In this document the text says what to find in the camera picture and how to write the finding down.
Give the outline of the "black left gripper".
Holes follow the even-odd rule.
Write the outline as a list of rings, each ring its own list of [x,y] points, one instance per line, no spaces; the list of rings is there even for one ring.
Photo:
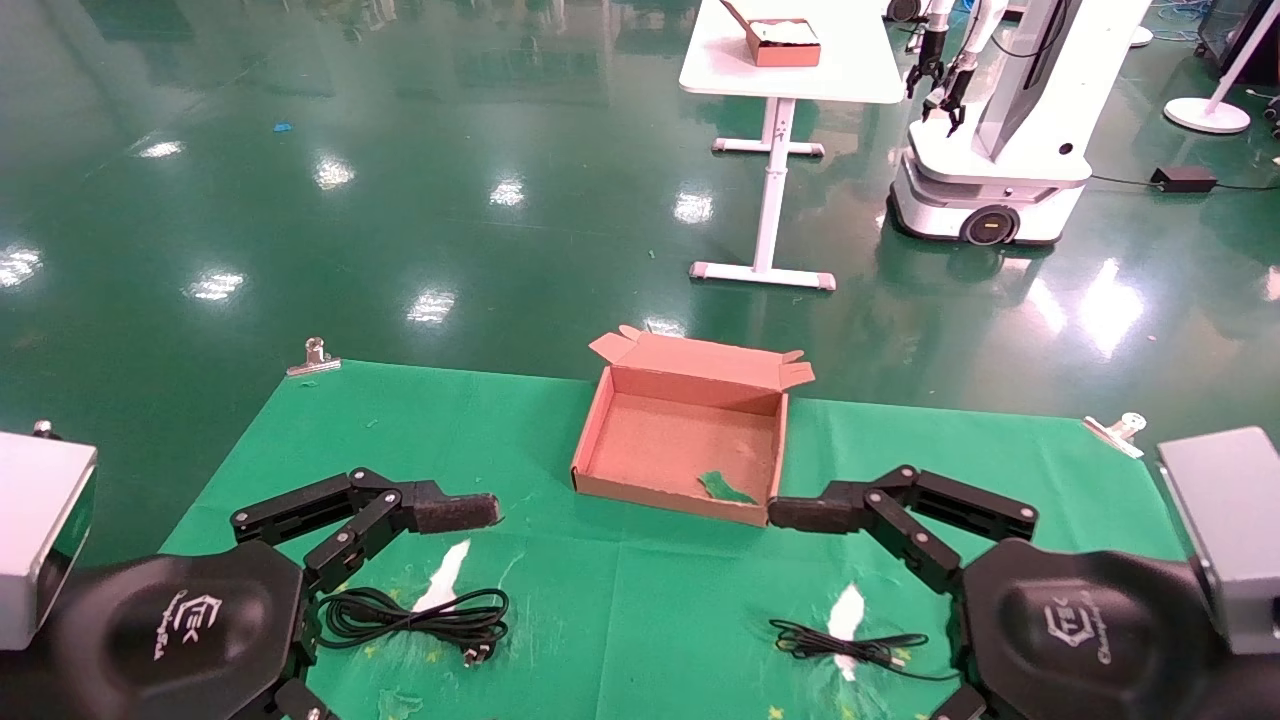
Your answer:
[[[494,495],[356,468],[236,510],[230,524],[247,544],[77,571],[29,647],[3,653],[1,715],[337,719],[305,684],[316,650],[305,587],[334,592],[402,533],[499,520]],[[303,570],[270,547],[326,527],[335,529]]]

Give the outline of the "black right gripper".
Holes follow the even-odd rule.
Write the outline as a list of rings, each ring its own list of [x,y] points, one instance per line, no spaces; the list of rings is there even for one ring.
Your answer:
[[[1005,542],[963,570],[919,516]],[[1277,656],[1230,650],[1188,562],[1037,548],[1024,542],[1039,519],[1029,503],[909,465],[832,480],[813,498],[773,497],[767,519],[804,533],[865,532],[933,592],[959,592],[964,684],[931,720],[1279,715]]]

